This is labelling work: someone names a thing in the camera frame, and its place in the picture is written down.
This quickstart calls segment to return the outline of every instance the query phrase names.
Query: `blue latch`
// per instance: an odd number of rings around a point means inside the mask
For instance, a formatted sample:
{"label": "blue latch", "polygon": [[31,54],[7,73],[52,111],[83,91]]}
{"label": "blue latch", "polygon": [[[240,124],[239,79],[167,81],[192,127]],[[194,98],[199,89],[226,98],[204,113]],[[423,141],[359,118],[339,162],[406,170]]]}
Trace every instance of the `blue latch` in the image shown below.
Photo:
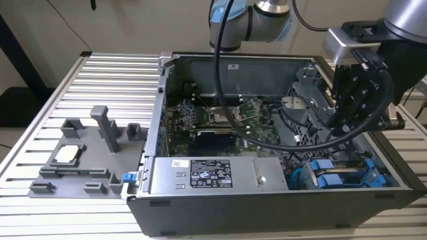
{"label": "blue latch", "polygon": [[136,183],[136,173],[126,173],[122,180],[128,184]]}

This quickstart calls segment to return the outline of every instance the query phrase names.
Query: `metal slotted surface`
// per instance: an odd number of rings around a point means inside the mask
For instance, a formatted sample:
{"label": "metal slotted surface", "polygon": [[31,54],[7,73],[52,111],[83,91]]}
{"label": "metal slotted surface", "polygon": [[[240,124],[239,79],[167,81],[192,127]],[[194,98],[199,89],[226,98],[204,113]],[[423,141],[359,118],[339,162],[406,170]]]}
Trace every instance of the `metal slotted surface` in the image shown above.
{"label": "metal slotted surface", "polygon": [[[119,125],[126,125],[131,121],[148,121],[151,104],[150,100],[128,98],[100,98],[94,99],[92,95],[127,95],[140,96],[150,91],[151,82],[146,82],[147,77],[130,76],[143,74],[142,69],[150,69],[147,66],[155,66],[156,56],[146,55],[107,55],[94,54],[91,58],[83,60],[76,68],[90,66],[96,68],[76,71],[66,78],[59,87],[56,99],[51,101],[51,108],[41,110],[36,117],[35,125],[28,127],[16,146],[0,165],[1,169],[7,167],[0,177],[0,237],[9,240],[88,240],[88,239],[114,239],[136,238],[148,239],[140,233],[140,227],[131,214],[126,202],[120,199],[32,199],[27,197],[28,187],[32,180],[39,175],[41,165],[48,161],[59,138],[63,136],[59,126],[68,115],[79,116],[84,120],[84,125],[91,125],[88,110],[92,105],[107,104],[111,107],[110,117],[116,119]],[[128,74],[119,78],[116,75],[108,76],[107,73]],[[71,87],[87,85],[88,87],[104,87],[100,91],[75,92]],[[140,91],[122,91],[122,88],[132,88]],[[83,98],[74,98],[67,94],[80,94]],[[400,152],[410,167],[415,171],[420,180],[427,184],[427,132],[419,123],[410,116],[408,112],[399,107],[402,116],[407,124],[404,130],[384,132],[391,144]],[[255,240],[255,239],[346,239],[346,240],[426,240],[427,239],[427,197],[420,198],[407,208],[387,210],[370,219],[358,229],[352,230],[322,230],[276,233],[254,233],[234,235],[210,235],[195,236],[194,240]]]}

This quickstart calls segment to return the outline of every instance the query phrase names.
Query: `barcode sticker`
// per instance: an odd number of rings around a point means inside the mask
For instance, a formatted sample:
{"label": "barcode sticker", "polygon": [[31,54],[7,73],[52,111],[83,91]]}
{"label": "barcode sticker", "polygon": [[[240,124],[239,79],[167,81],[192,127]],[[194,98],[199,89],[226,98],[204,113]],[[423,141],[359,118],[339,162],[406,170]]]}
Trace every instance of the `barcode sticker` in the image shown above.
{"label": "barcode sticker", "polygon": [[228,70],[239,70],[239,64],[228,64]]}
{"label": "barcode sticker", "polygon": [[172,168],[188,168],[188,165],[190,165],[188,160],[180,160],[180,159],[172,160]]}

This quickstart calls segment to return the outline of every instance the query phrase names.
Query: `sticker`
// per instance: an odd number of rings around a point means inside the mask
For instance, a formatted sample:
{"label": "sticker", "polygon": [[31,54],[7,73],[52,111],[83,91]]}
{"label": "sticker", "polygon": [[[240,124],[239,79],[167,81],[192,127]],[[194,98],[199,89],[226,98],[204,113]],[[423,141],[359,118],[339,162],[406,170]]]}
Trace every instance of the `sticker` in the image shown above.
{"label": "sticker", "polygon": [[172,160],[172,168],[188,168],[190,161],[188,160]]}
{"label": "sticker", "polygon": [[228,64],[228,70],[239,70],[239,64]]}
{"label": "sticker", "polygon": [[191,160],[190,171],[192,188],[234,187],[230,160]]}

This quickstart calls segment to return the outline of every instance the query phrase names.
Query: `white wall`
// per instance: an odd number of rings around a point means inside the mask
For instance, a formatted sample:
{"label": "white wall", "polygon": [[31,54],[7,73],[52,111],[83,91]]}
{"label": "white wall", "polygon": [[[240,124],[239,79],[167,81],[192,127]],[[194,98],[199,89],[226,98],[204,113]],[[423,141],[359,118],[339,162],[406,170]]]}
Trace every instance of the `white wall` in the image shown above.
{"label": "white wall", "polygon": [[[158,54],[211,50],[210,0],[98,0],[96,11],[88,0],[51,2],[95,52]],[[307,21],[323,27],[350,20],[378,19],[387,0],[296,2]],[[56,86],[80,52],[88,50],[86,45],[46,0],[0,0],[0,14],[41,78],[50,86]],[[322,55],[323,37],[323,33],[299,26],[294,41],[244,43],[242,52],[286,54],[291,47],[291,54]]]}

